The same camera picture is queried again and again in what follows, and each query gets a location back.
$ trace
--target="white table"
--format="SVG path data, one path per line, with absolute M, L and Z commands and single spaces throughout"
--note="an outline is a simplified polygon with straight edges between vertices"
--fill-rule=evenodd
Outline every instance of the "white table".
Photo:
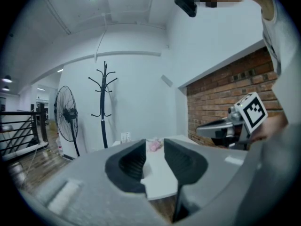
M 177 139 L 184 142 L 197 144 L 188 137 L 172 136 L 168 139 Z M 120 141 L 114 142 L 112 146 L 120 145 Z M 143 166 L 144 179 L 141 183 L 145 185 L 148 200 L 156 200 L 175 195 L 178 190 L 178 181 L 164 158 L 164 147 L 155 152 L 149 152 L 146 148 L 146 162 Z

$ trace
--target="black coat rack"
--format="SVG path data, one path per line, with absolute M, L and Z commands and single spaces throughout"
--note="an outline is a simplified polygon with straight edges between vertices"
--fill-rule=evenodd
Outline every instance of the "black coat rack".
M 96 92 L 100 93 L 100 113 L 99 113 L 99 115 L 93 115 L 93 114 L 91 114 L 91 115 L 94 116 L 94 117 L 100 117 L 100 116 L 102 117 L 101 125 L 102 125 L 103 145 L 104 145 L 104 148 L 108 148 L 107 135 L 106 135 L 106 133 L 105 133 L 104 117 L 109 117 L 109 116 L 111 116 L 111 114 L 110 114 L 110 115 L 106 115 L 105 112 L 104 112 L 104 96 L 105 96 L 105 93 L 106 93 L 106 92 L 107 92 L 107 93 L 111 93 L 111 92 L 112 92 L 112 90 L 111 90 L 111 91 L 107 91 L 108 85 L 111 84 L 113 81 L 117 80 L 117 78 L 115 78 L 115 79 L 113 79 L 111 82 L 106 83 L 106 81 L 107 81 L 107 76 L 108 76 L 110 73 L 115 73 L 115 71 L 114 71 L 114 72 L 109 72 L 109 73 L 107 73 L 107 67 L 108 67 L 108 64 L 106 64 L 106 63 L 104 62 L 104 73 L 103 73 L 102 71 L 100 71 L 100 70 L 97 70 L 98 72 L 102 73 L 102 75 L 103 75 L 102 85 L 100 85 L 98 82 L 96 82 L 95 80 L 93 80 L 93 79 L 91 79 L 91 78 L 89 77 L 89 79 L 92 80 L 92 81 L 94 81 L 96 84 L 98 84 L 98 85 L 99 85 L 99 88 L 100 88 L 100 91 L 95 90 Z

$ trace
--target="floor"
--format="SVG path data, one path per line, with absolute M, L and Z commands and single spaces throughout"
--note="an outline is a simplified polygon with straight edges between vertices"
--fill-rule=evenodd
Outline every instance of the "floor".
M 38 127 L 39 139 L 42 139 L 40 127 Z M 52 175 L 57 173 L 60 169 L 65 167 L 71 161 L 61 157 L 58 154 L 58 147 L 55 140 L 58 134 L 46 126 L 49 145 L 46 149 L 40 149 L 34 153 L 20 158 L 18 161 L 9 165 L 9 170 L 15 185 L 19 189 L 23 189 L 30 194 L 41 185 L 44 181 L 49 179 Z M 169 223 L 172 222 L 176 197 L 168 197 L 160 200 L 150 201 L 150 204 L 155 210 Z

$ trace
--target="hand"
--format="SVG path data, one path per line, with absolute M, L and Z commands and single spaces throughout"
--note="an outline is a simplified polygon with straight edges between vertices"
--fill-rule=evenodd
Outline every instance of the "hand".
M 273 134 L 281 131 L 287 125 L 287 118 L 284 113 L 268 117 L 251 135 L 251 141 L 268 139 Z

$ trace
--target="railing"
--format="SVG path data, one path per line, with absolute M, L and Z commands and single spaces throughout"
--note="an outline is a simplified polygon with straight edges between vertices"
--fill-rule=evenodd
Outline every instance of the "railing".
M 0 140 L 0 143 L 6 143 L 5 148 L 0 148 L 1 155 L 8 155 L 13 152 L 17 152 L 20 149 L 20 146 L 26 145 L 27 147 L 31 147 L 33 145 L 40 144 L 38 130 L 37 130 L 37 119 L 36 116 L 40 116 L 40 130 L 43 142 L 47 142 L 47 133 L 46 133 L 46 115 L 44 112 L 44 105 L 40 105 L 39 112 L 0 112 L 0 117 L 2 116 L 24 116 L 28 115 L 29 117 L 26 120 L 22 121 L 9 121 L 2 122 L 0 119 L 0 134 L 2 134 L 3 139 Z M 14 123 L 22 123 L 20 128 L 14 129 L 12 124 Z M 9 138 L 4 137 L 4 133 L 8 134 Z M 24 142 L 26 139 L 32 137 L 30 141 Z

